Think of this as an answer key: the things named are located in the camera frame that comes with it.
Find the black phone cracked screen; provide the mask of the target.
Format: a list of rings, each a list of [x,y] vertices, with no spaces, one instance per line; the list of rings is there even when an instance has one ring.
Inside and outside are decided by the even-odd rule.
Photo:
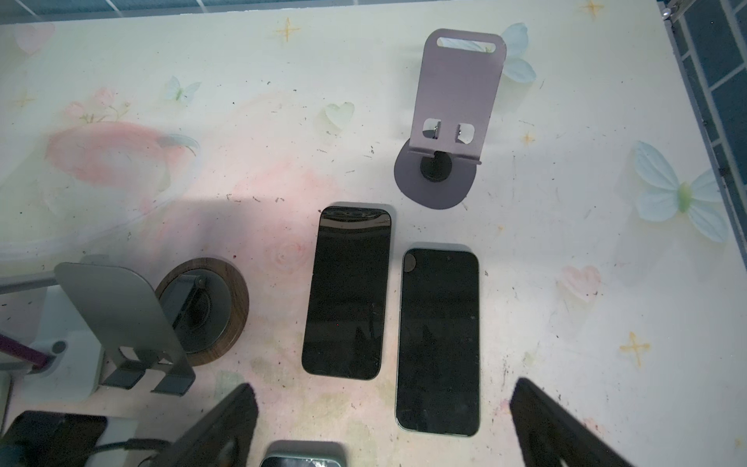
[[[379,374],[391,234],[381,208],[321,212],[303,337],[307,373],[361,381]]]

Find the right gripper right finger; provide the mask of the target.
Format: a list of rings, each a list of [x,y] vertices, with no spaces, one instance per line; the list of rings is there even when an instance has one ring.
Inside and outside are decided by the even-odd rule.
[[[510,410],[526,466],[630,466],[526,377],[517,380]]]

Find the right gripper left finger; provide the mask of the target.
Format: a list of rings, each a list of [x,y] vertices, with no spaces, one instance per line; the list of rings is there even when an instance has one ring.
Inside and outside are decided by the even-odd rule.
[[[258,417],[255,392],[241,383],[151,466],[246,466]]]

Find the black phone pink edge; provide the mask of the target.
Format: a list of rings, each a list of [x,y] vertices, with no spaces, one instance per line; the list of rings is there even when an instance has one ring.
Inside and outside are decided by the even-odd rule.
[[[6,355],[30,364],[35,370],[45,368],[50,362],[50,356],[47,354],[30,348],[29,346],[25,346],[24,344],[4,335],[0,336],[0,350]]]

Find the black phone teal edge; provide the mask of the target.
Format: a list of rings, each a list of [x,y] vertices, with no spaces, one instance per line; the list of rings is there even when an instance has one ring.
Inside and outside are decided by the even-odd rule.
[[[479,431],[480,268],[473,253],[406,253],[396,389],[402,428],[460,437]]]

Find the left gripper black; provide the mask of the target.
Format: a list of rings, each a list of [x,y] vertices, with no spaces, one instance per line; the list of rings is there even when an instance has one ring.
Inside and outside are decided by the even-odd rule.
[[[106,416],[26,411],[1,436],[3,466],[85,466],[103,453],[149,451],[160,453],[169,442],[130,438],[105,443]]]

